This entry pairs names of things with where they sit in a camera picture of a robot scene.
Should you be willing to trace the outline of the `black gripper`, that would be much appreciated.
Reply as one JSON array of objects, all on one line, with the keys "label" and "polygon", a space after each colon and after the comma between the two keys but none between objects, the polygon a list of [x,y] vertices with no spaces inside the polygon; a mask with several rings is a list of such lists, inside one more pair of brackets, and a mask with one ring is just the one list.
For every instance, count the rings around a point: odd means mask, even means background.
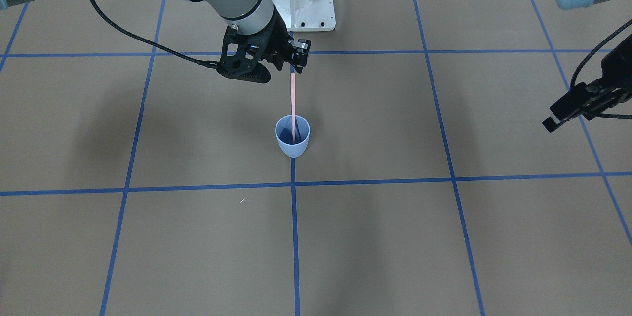
[{"label": "black gripper", "polygon": [[298,74],[307,66],[312,44],[309,39],[294,40],[278,12],[261,31],[249,36],[248,43],[249,58],[266,60],[278,70],[288,63]]}]

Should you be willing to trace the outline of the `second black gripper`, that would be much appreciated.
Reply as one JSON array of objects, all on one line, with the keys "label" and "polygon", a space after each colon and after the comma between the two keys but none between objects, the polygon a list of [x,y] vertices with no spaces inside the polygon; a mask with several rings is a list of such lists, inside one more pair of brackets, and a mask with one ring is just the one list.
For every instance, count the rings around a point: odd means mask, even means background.
[{"label": "second black gripper", "polygon": [[601,62],[602,77],[591,84],[578,84],[550,106],[551,115],[543,121],[547,132],[580,115],[588,104],[589,117],[621,117],[604,111],[631,99],[632,36],[628,35]]}]

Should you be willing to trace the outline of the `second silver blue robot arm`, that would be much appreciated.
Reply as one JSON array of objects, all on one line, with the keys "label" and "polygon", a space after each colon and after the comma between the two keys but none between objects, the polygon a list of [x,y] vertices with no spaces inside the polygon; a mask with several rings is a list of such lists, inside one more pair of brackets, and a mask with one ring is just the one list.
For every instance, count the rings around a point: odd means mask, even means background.
[{"label": "second silver blue robot arm", "polygon": [[[612,0],[556,0],[562,10],[587,8]],[[590,82],[578,82],[580,71],[591,58],[604,48],[623,30],[631,27],[626,21],[612,34],[603,39],[578,64],[571,76],[568,91],[550,106],[550,116],[543,121],[547,132],[555,132],[568,121],[583,116],[586,120],[594,118],[630,120],[630,114],[609,114],[608,109],[623,104],[632,95],[632,38],[625,37],[614,49],[610,50],[600,63],[601,76]]]}]

